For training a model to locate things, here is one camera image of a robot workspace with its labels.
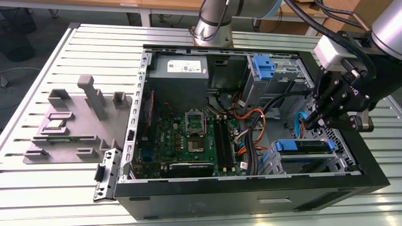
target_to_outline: blue plastic clip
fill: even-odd
[[[331,151],[334,151],[337,149],[337,145],[335,145],[334,141],[329,140],[327,144],[329,144],[329,148],[331,149]]]
[[[254,67],[258,71],[259,80],[271,80],[275,73],[275,64],[269,56],[254,56]]]
[[[297,151],[297,142],[294,140],[281,140],[279,144],[282,146],[283,151]]]

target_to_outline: robotic arm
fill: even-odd
[[[232,17],[270,17],[281,3],[281,0],[203,0],[198,25],[195,30],[190,29],[195,43],[208,47],[231,46]]]
[[[277,12],[281,2],[204,0],[198,26],[191,30],[196,44],[230,46],[231,17],[269,16]],[[402,86],[402,0],[394,0],[374,22],[373,30],[361,17],[353,14],[365,33],[334,33],[311,19],[293,0],[285,2],[303,21],[323,34],[314,49],[322,66],[313,93],[315,105],[305,121],[306,128],[326,126],[371,132],[374,125],[369,111],[375,108],[378,101]],[[357,114],[346,117],[347,112]]]

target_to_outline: aluminum table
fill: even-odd
[[[317,37],[234,32],[239,48],[313,51]],[[373,110],[375,130],[363,139],[391,185],[321,211],[164,219],[136,222],[118,202],[92,203],[95,163],[25,165],[52,89],[84,94],[79,75],[95,78],[104,95],[134,94],[143,44],[191,45],[187,30],[82,24],[68,28],[0,135],[0,225],[402,225],[402,111],[391,97]]]

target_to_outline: expansion slot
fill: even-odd
[[[226,160],[226,169],[227,171],[234,171],[231,142],[230,142],[226,120],[220,120],[220,135],[222,135],[223,154]]]
[[[214,133],[215,133],[215,147],[216,147],[216,157],[218,157],[218,169],[226,171],[226,162],[224,162],[224,150],[223,150],[223,142],[220,135],[220,123],[219,119],[214,120]]]

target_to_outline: floor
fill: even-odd
[[[140,26],[139,14],[59,10],[59,18],[52,19],[47,9],[32,9],[32,17],[37,30],[28,34],[31,44],[35,48],[35,57],[24,62],[11,62],[0,54],[0,72],[15,67],[41,68],[71,22],[83,24],[130,25]],[[164,22],[158,15],[152,15],[155,27],[190,28],[196,25],[196,16],[168,16]],[[248,19],[234,19],[232,29],[235,31],[252,32],[252,24]],[[1,75],[9,82],[7,89],[0,89],[0,132],[16,110],[17,103],[23,100],[25,93],[35,81],[39,71],[32,69],[13,70]]]

